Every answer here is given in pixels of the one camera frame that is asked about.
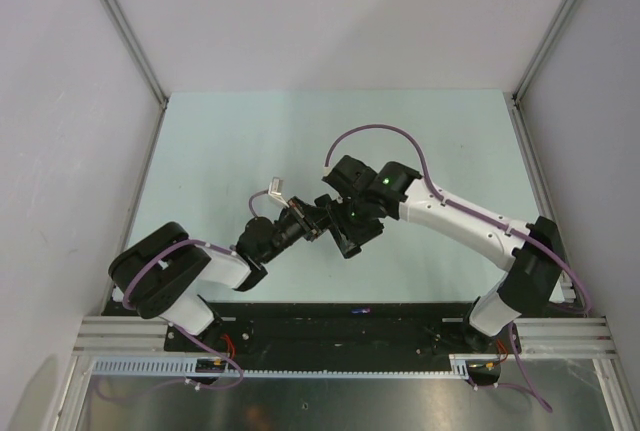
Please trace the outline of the aluminium frame post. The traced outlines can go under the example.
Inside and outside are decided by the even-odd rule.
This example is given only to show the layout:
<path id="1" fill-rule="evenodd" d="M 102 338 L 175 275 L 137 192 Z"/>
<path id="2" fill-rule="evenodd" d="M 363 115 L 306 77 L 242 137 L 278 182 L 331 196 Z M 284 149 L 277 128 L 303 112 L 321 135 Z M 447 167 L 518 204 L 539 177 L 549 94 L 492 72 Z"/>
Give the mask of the aluminium frame post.
<path id="1" fill-rule="evenodd" d="M 154 100 L 165 110 L 168 103 L 168 95 L 164 91 L 149 58 L 144 51 L 141 42 L 127 18 L 119 0 L 99 0 L 107 16 L 109 17 L 116 33 L 120 37 L 125 49 L 131 57 L 134 66 L 140 73 L 146 87 Z"/>
<path id="2" fill-rule="evenodd" d="M 525 71 L 511 93 L 516 106 L 525 98 L 583 0 L 561 0 Z"/>

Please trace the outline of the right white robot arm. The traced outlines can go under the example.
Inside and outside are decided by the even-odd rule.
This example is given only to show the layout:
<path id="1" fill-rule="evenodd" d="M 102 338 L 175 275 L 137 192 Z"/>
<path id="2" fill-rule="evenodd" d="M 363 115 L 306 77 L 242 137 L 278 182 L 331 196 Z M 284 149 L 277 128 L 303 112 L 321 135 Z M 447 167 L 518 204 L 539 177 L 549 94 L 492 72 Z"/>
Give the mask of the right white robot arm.
<path id="1" fill-rule="evenodd" d="M 323 180 L 342 199 L 336 216 L 346 241 L 354 231 L 379 228 L 389 217 L 425 226 L 484 256 L 505 275 L 480 297 L 461 327 L 463 344 L 484 352 L 498 333 L 522 315 L 539 316 L 561 274 L 562 241 L 556 223 L 513 220 L 450 193 L 430 190 L 419 171 L 391 161 L 375 171 L 345 155 Z"/>

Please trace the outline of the black remote control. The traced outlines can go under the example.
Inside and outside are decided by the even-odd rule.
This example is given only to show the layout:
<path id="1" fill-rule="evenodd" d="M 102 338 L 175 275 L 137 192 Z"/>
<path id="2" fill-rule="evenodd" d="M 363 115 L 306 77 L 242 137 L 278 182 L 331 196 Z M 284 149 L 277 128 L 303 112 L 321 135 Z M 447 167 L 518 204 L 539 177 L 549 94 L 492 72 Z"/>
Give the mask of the black remote control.
<path id="1" fill-rule="evenodd" d="M 314 200 L 314 204 L 324 210 L 329 219 L 330 231 L 339 251 L 345 259 L 350 259 L 361 252 L 358 241 L 358 226 L 348 201 L 332 199 L 328 194 Z"/>

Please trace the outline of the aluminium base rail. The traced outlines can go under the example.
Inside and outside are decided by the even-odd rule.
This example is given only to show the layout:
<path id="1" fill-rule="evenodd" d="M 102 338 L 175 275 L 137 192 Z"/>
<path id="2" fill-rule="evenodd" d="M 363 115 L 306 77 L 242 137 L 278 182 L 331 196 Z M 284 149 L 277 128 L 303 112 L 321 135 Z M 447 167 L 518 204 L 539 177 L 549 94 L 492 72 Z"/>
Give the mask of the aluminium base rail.
<path id="1" fill-rule="evenodd" d="M 616 346 L 604 318 L 521 318 L 515 324 L 525 359 L 613 359 Z M 76 356 L 164 355 L 173 327 L 161 319 L 88 316 L 72 353 Z"/>

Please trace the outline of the left aluminium frame post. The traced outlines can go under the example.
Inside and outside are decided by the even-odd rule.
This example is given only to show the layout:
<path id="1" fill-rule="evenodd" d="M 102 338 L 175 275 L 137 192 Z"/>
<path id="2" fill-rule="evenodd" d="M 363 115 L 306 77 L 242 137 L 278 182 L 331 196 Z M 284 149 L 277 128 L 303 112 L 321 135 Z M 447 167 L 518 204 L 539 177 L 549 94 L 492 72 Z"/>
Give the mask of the left aluminium frame post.
<path id="1" fill-rule="evenodd" d="M 144 51 L 141 42 L 127 18 L 119 0 L 99 0 L 107 16 L 109 17 L 116 33 L 120 37 L 125 49 L 131 57 L 134 66 L 140 73 L 146 87 L 154 100 L 165 110 L 168 103 L 168 95 L 164 91 L 149 58 Z"/>

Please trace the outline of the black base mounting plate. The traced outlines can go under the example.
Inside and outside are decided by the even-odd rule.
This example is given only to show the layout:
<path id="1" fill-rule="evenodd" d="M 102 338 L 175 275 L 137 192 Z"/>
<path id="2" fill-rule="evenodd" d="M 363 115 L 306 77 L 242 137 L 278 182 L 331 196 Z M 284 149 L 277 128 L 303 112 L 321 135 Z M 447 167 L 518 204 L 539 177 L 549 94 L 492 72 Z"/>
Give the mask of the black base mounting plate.
<path id="1" fill-rule="evenodd" d="M 370 308 L 369 314 L 352 314 Z M 467 303 L 216 303 L 199 339 L 238 364 L 336 366 L 340 370 L 434 369 L 447 357 L 493 371 L 520 350 L 515 329 L 468 337 Z"/>

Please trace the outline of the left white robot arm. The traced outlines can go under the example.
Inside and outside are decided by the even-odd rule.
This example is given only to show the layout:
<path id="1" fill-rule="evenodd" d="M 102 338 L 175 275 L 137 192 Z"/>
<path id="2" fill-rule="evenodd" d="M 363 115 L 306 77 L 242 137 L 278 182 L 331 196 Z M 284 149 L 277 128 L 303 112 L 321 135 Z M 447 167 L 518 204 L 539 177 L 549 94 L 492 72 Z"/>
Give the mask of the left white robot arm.
<path id="1" fill-rule="evenodd" d="M 221 327 L 200 296 L 200 285 L 217 283 L 237 292 L 254 288 L 266 277 L 267 263 L 298 240 L 313 241 L 330 227 L 330 203 L 328 195 L 313 205 L 293 197 L 276 220 L 248 221 L 232 248 L 193 239 L 169 222 L 117 256 L 108 274 L 123 293 L 125 309 L 181 328 L 191 344 L 207 351 L 219 343 Z"/>

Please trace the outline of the right aluminium frame post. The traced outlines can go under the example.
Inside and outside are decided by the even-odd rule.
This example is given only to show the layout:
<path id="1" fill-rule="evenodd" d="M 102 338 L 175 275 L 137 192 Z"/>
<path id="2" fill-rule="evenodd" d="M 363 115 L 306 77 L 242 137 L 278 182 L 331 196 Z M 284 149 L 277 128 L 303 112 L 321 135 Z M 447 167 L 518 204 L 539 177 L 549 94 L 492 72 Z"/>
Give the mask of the right aluminium frame post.
<path id="1" fill-rule="evenodd" d="M 561 0 L 525 71 L 511 93 L 516 106 L 525 98 L 583 0 Z"/>

